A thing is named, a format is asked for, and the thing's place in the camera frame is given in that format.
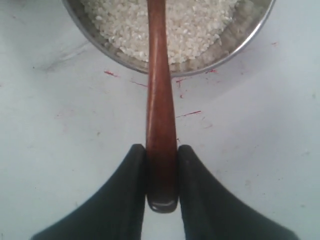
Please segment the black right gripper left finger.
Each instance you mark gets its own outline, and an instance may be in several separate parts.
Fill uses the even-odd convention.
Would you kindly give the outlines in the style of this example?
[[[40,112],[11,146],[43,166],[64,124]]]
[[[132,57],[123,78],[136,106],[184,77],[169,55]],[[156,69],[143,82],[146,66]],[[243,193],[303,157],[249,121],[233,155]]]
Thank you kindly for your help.
[[[84,204],[34,240],[139,240],[145,211],[146,150],[129,149],[114,174]]]

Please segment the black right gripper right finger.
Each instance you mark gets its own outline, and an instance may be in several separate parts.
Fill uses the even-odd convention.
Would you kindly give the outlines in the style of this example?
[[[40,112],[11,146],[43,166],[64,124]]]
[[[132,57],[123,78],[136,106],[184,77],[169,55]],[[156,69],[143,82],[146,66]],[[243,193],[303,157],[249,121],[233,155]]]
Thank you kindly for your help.
[[[297,240],[288,228],[229,192],[189,145],[178,148],[181,214],[187,240]]]

